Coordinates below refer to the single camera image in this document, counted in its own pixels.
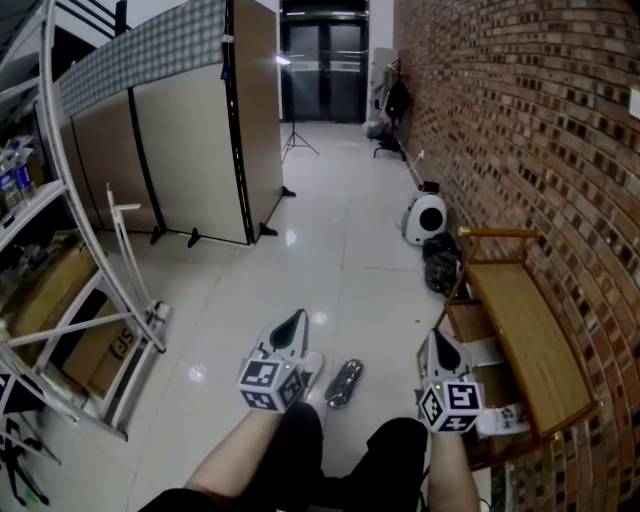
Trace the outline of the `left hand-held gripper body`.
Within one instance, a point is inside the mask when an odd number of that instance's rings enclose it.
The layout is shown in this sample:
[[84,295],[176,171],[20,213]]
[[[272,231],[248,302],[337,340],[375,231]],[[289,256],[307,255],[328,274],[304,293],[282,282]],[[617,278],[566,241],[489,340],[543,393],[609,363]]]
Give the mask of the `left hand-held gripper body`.
[[[272,343],[272,331],[294,313],[300,314],[296,338],[290,346]],[[308,314],[297,309],[266,326],[250,355],[243,360],[237,389],[251,409],[284,413],[306,387],[303,372],[308,349]]]

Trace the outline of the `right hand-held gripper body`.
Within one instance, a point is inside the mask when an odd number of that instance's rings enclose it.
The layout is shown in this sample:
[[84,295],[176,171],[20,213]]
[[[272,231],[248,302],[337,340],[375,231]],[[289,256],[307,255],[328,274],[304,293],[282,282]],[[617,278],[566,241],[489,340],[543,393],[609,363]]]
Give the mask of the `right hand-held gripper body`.
[[468,351],[452,336],[444,334],[459,351],[459,367],[445,370],[438,365],[433,328],[420,356],[423,394],[419,408],[431,433],[466,433],[473,428],[483,409],[481,389],[471,376],[472,364]]

